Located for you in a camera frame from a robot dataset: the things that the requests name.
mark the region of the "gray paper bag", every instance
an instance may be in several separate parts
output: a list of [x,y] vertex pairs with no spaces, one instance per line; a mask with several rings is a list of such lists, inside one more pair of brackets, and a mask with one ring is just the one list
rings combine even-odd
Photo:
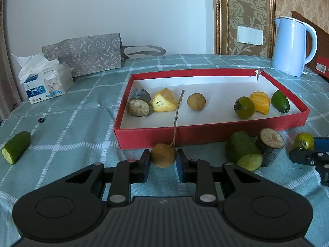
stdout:
[[[65,62],[72,69],[72,76],[77,77],[94,72],[121,68],[124,59],[128,56],[124,53],[120,34],[103,34],[74,39],[67,39],[57,44],[47,45],[42,48],[46,59],[58,59]],[[153,45],[142,47],[154,48],[158,51],[139,51],[129,55],[145,54],[151,56],[163,56],[165,49]]]

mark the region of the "white switch panel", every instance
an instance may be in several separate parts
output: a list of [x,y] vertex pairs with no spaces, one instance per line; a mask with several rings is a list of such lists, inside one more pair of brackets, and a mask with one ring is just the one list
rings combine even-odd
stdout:
[[238,26],[237,42],[245,44],[263,45],[263,31],[261,29]]

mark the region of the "cat face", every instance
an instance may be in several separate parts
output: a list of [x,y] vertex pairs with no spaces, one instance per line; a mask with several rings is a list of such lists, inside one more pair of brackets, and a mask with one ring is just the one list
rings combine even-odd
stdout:
[[49,91],[49,93],[59,91],[61,88],[60,82],[57,77],[51,78],[49,80],[44,80],[44,83]]

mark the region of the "curtain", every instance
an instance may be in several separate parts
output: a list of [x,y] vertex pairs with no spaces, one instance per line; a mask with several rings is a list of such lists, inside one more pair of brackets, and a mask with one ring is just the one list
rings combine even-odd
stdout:
[[0,0],[0,122],[21,103],[10,69],[3,28],[3,0]]

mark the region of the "plaid tablecloth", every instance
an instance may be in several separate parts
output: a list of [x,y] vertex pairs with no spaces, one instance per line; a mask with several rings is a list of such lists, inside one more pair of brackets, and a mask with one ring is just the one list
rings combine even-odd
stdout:
[[[285,150],[271,167],[257,174],[305,196],[314,210],[306,238],[315,246],[329,246],[329,190],[320,185],[311,166],[290,162],[293,139],[302,132],[329,134],[329,84],[310,70],[300,78],[270,69],[270,59],[249,56],[170,55],[127,60],[124,67],[75,78],[69,91],[31,105],[24,101],[0,126],[0,147],[13,135],[31,132],[31,145],[15,165],[0,158],[0,246],[19,239],[11,212],[24,194],[77,171],[91,163],[115,166],[125,159],[139,159],[143,150],[120,150],[113,134],[114,120],[131,74],[194,68],[264,68],[287,86],[311,109],[304,127],[280,132]],[[39,118],[45,122],[39,124]],[[188,158],[201,158],[213,166],[226,161],[225,142],[182,147]],[[222,192],[217,185],[218,195]],[[148,196],[194,195],[195,185],[179,182],[175,165],[160,169],[151,165],[146,184],[133,184],[131,194]]]

